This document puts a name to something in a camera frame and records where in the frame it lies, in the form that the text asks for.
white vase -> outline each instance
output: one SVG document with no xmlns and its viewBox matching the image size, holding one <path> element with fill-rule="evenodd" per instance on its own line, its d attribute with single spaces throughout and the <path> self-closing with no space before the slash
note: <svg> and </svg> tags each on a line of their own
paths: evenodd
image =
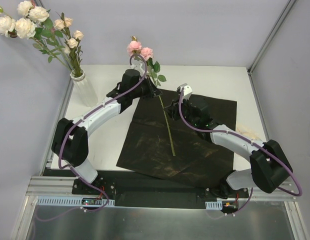
<svg viewBox="0 0 310 240">
<path fill-rule="evenodd" d="M 82 72 L 82 76 L 79 77 L 74 77 L 74 73 L 72 72 L 70 77 L 73 80 L 74 86 L 77 89 L 83 104 L 87 107 L 94 107 L 99 99 L 90 79 L 86 76 L 84 71 Z"/>
</svg>

gray floor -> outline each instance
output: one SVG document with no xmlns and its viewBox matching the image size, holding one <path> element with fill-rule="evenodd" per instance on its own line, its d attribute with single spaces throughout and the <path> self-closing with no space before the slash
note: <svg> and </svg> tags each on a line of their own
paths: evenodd
<svg viewBox="0 0 310 240">
<path fill-rule="evenodd" d="M 52 218 L 69 207 L 40 206 Z M 282 202 L 250 202 L 235 217 L 219 211 L 109 207 L 96 213 L 75 209 L 49 222 L 34 222 L 30 240 L 293 240 Z"/>
</svg>

wall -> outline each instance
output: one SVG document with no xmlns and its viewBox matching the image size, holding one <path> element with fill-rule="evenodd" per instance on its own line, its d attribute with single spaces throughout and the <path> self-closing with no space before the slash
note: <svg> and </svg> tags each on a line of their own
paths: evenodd
<svg viewBox="0 0 310 240">
<path fill-rule="evenodd" d="M 299 205 L 310 234 L 310 0 L 297 1 L 252 77 L 269 135 L 303 187 Z"/>
<path fill-rule="evenodd" d="M 0 2 L 12 17 L 18 0 Z M 10 239 L 32 175 L 38 175 L 69 76 L 31 40 L 0 35 L 0 240 Z"/>
<path fill-rule="evenodd" d="M 288 0 L 43 0 L 85 34 L 84 64 L 127 64 L 130 36 L 163 65 L 246 66 Z"/>
</svg>

black cloth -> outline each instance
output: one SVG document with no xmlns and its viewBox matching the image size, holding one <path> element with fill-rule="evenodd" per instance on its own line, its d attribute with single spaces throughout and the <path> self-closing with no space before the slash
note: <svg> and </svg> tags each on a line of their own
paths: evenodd
<svg viewBox="0 0 310 240">
<path fill-rule="evenodd" d="M 175 91 L 162 92 L 165 107 L 178 98 Z M 235 130 L 236 101 L 195 94 L 190 101 L 196 97 L 207 102 L 212 118 Z M 233 170 L 234 153 L 200 139 L 181 119 L 174 121 L 166 116 L 176 156 L 172 154 L 160 99 L 140 99 L 116 166 L 194 187 L 216 187 L 219 180 Z"/>
</svg>

white table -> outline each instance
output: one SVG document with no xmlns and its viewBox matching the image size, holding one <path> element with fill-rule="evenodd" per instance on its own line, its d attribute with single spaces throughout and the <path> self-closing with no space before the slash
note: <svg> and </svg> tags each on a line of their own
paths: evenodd
<svg viewBox="0 0 310 240">
<path fill-rule="evenodd" d="M 91 79 L 102 101 L 116 84 L 122 80 L 128 65 L 83 65 L 86 75 Z M 181 84 L 189 84 L 194 94 L 212 98 L 237 101 L 236 129 L 249 132 L 263 141 L 266 140 L 250 79 L 245 67 L 222 66 L 161 66 L 161 74 L 167 82 L 161 88 L 176 91 Z M 89 138 L 88 159 L 97 170 L 127 171 L 117 167 L 124 141 L 135 112 L 138 99 L 122 114 L 106 122 Z M 73 119 L 90 108 L 82 104 L 76 89 L 73 89 L 65 117 Z M 250 164 L 241 156 L 234 155 L 236 170 L 243 170 Z M 52 169 L 58 169 L 58 157 L 54 155 Z"/>
</svg>

